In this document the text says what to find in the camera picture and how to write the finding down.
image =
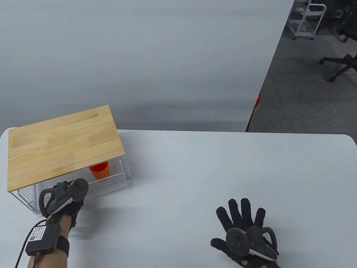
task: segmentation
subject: black glove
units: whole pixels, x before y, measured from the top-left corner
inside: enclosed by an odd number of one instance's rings
[[[72,182],[73,182],[72,180],[70,182],[64,181],[64,183],[66,185],[71,185]],[[55,194],[51,193],[51,197],[48,200],[47,204],[51,204],[53,200],[55,200]],[[56,223],[61,219],[61,217],[64,214],[68,214],[72,218],[71,228],[75,227],[76,226],[76,219],[77,219],[78,212],[83,207],[83,204],[84,204],[84,199],[82,199],[82,200],[80,200],[78,202],[72,201],[70,204],[66,205],[60,211],[58,211],[55,214],[53,214],[51,216],[51,218],[48,220],[48,223]],[[50,215],[47,214],[47,210],[45,210],[45,212],[42,213],[42,216],[44,216],[45,218],[48,218]]]
[[[253,223],[251,209],[250,209],[250,202],[247,198],[243,198],[241,200],[242,215],[239,213],[238,204],[234,199],[228,201],[228,206],[231,212],[233,223],[230,220],[227,211],[224,209],[224,207],[219,207],[216,210],[217,217],[220,220],[226,232],[231,228],[239,228],[243,231],[246,231],[249,227],[253,225],[257,225],[259,228],[263,227],[265,210],[263,208],[259,208],[257,210],[255,221]],[[265,239],[265,241],[268,246],[272,247],[272,245],[268,240]],[[276,262],[268,261],[266,259],[263,259],[255,255],[249,254],[248,256],[244,256],[244,257],[236,255],[228,248],[227,243],[219,238],[212,239],[211,246],[223,251],[233,261],[235,261],[240,266],[245,268],[260,268],[263,265],[267,266],[268,268],[278,268]]]

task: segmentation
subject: gray carpet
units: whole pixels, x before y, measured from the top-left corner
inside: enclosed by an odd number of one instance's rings
[[[347,134],[357,142],[357,73],[350,69],[330,83],[344,65],[323,57],[355,56],[357,42],[346,44],[329,30],[313,41],[291,39],[284,29],[261,89],[262,100],[250,132]]]

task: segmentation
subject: chair base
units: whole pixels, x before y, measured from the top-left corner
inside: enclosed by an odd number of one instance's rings
[[[338,59],[338,58],[322,58],[319,63],[323,64],[325,61],[329,61],[329,62],[334,62],[334,63],[339,63],[339,64],[344,64],[346,65],[341,71],[339,71],[338,73],[336,73],[333,77],[330,77],[328,79],[329,82],[334,82],[336,77],[340,76],[341,74],[343,74],[344,72],[346,72],[347,70],[353,68],[355,69],[355,71],[357,72],[357,55],[355,57],[352,57],[350,54],[347,54],[346,56],[344,56],[343,59]]]

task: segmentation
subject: battery pack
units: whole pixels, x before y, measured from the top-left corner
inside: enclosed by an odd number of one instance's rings
[[[59,223],[35,227],[30,236],[25,252],[28,256],[50,254],[57,248],[58,238],[61,235]]]

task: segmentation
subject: orange cup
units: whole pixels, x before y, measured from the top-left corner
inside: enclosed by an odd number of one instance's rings
[[[95,166],[91,166],[89,167],[89,170],[92,172],[93,176],[97,180],[110,177],[109,162],[104,162]]]

